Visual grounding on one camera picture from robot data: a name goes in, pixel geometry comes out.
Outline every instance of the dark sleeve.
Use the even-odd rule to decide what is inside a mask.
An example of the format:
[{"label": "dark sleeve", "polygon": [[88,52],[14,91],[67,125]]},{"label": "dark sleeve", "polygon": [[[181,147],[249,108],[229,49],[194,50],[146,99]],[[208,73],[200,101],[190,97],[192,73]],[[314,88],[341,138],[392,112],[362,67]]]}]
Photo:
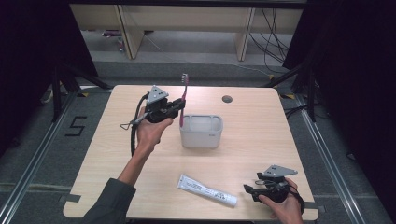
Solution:
[{"label": "dark sleeve", "polygon": [[95,205],[85,214],[81,223],[125,223],[136,189],[110,178]]}]

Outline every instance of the white plastic container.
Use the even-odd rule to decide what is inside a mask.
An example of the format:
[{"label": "white plastic container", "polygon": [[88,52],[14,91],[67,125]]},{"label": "white plastic container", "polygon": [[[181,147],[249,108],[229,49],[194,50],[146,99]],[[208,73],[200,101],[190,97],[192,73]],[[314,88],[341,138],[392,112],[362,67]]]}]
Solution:
[{"label": "white plastic container", "polygon": [[180,127],[183,147],[219,146],[223,129],[222,118],[217,115],[184,115],[184,125]]}]

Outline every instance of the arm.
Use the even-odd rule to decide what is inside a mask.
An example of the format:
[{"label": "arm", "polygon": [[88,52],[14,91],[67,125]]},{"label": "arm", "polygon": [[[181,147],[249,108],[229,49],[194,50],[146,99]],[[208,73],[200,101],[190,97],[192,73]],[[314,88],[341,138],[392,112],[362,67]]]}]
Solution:
[{"label": "arm", "polygon": [[85,214],[81,223],[125,223],[136,189],[134,184],[155,145],[160,143],[163,131],[173,123],[166,119],[160,123],[142,120],[137,128],[137,147],[118,179],[109,179],[96,204]]},{"label": "arm", "polygon": [[[289,185],[292,186],[290,188],[291,191],[296,192],[297,185],[290,179],[286,178]],[[264,195],[260,195],[259,199],[274,211],[271,215],[271,218],[278,217],[279,220],[284,224],[301,224],[303,223],[303,218],[301,214],[300,204],[297,199],[289,194],[286,200],[283,203],[275,203],[268,197]]]}]

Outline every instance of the right hand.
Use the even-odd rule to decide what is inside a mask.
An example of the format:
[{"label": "right hand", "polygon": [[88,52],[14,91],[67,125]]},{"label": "right hand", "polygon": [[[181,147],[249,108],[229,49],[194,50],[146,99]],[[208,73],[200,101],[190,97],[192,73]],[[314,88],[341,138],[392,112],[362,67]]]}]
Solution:
[{"label": "right hand", "polygon": [[[145,113],[145,107],[140,109],[139,116]],[[173,123],[173,120],[168,118],[159,123],[150,123],[148,120],[143,119],[137,127],[137,147],[136,152],[144,150],[144,154],[149,155],[155,145],[160,143],[163,131]]]},{"label": "right hand", "polygon": [[[285,179],[291,186],[290,190],[297,193],[297,185],[289,178],[285,177]],[[303,223],[301,206],[292,194],[289,193],[286,200],[282,203],[275,203],[264,195],[259,195],[259,199],[273,210],[274,213],[271,215],[271,218],[279,218],[284,224]]]}]

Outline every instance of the wrist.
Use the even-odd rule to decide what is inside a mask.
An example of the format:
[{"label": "wrist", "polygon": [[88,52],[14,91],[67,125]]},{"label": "wrist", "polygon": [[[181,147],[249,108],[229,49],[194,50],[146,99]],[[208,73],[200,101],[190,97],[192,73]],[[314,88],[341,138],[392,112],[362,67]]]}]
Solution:
[{"label": "wrist", "polygon": [[133,158],[145,161],[146,159],[149,158],[149,155],[151,154],[151,152],[153,150],[154,150],[154,147],[138,144],[134,151]]}]

